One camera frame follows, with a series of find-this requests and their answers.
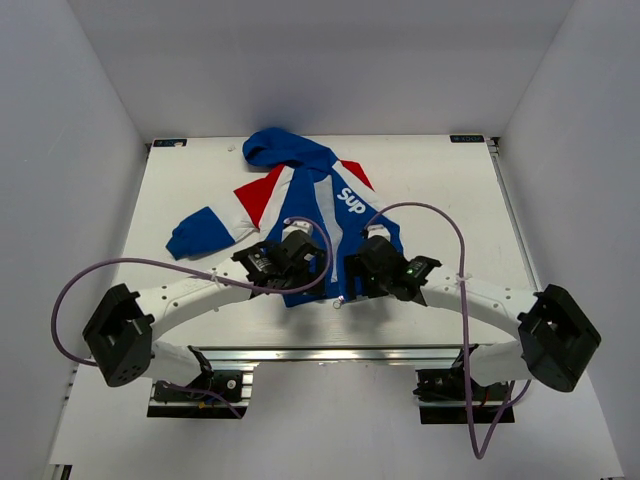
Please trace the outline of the blue red white jacket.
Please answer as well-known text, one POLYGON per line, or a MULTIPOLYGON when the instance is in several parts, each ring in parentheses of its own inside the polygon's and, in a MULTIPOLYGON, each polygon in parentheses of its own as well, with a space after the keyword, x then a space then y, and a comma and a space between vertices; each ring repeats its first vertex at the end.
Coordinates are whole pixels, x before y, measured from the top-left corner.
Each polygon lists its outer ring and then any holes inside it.
POLYGON ((305 217, 321 226, 331 242, 333 265, 319 296, 335 299, 347 295, 344 260, 363 243, 367 226, 383 227, 391 244, 403 248, 399 225, 381 214, 385 204, 359 163, 341 160, 330 148, 280 128, 252 134, 242 152, 249 165, 266 175, 184 218, 166 245, 174 259, 226 249, 253 232, 262 240, 280 240, 287 218, 305 217))

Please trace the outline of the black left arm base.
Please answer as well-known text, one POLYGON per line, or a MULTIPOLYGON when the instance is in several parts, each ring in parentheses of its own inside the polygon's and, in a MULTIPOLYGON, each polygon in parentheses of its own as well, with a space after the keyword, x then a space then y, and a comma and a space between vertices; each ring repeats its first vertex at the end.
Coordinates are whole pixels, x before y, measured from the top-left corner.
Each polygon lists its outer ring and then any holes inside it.
POLYGON ((205 355, 194 349, 200 374, 186 386, 155 382, 147 408, 148 418, 237 419, 248 409, 245 371, 237 368, 217 369, 205 355))

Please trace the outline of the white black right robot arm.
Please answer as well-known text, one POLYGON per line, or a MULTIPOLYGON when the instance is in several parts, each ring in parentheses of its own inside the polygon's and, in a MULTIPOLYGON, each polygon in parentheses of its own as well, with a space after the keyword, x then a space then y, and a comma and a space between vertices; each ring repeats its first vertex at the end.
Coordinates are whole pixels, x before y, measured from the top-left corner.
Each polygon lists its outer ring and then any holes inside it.
POLYGON ((452 366, 451 384, 466 399, 487 386, 521 380, 569 393, 601 344, 586 314, 557 285, 530 291, 464 279, 436 259, 406 259, 379 235, 346 257, 345 272, 348 298, 392 296, 463 313, 510 335, 508 342, 462 350, 452 366))

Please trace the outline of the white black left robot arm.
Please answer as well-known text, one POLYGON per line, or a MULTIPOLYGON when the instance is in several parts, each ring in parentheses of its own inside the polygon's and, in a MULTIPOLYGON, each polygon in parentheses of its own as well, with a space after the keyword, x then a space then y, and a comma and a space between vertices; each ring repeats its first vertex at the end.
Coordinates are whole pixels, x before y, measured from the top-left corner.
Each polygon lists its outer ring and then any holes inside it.
POLYGON ((188 398, 202 398, 211 387, 207 360, 195 347, 172 345, 162 336, 260 294, 309 292, 322 284, 331 254, 328 240, 317 242, 305 230, 294 229, 280 242, 258 242, 174 283, 139 291, 118 284, 105 293, 83 338, 108 386, 146 377, 177 384, 188 398))

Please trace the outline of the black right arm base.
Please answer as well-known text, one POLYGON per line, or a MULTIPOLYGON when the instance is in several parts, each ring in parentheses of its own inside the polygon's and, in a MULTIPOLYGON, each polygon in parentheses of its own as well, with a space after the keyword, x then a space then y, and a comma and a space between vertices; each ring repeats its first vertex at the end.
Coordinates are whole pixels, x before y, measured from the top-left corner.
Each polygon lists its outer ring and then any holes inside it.
MULTIPOLYGON (((412 391, 419 406, 422 425, 467 423, 462 354, 443 368, 421 368, 412 391)), ((480 386, 471 380, 472 415, 475 424, 489 426, 506 399, 509 384, 480 386)))

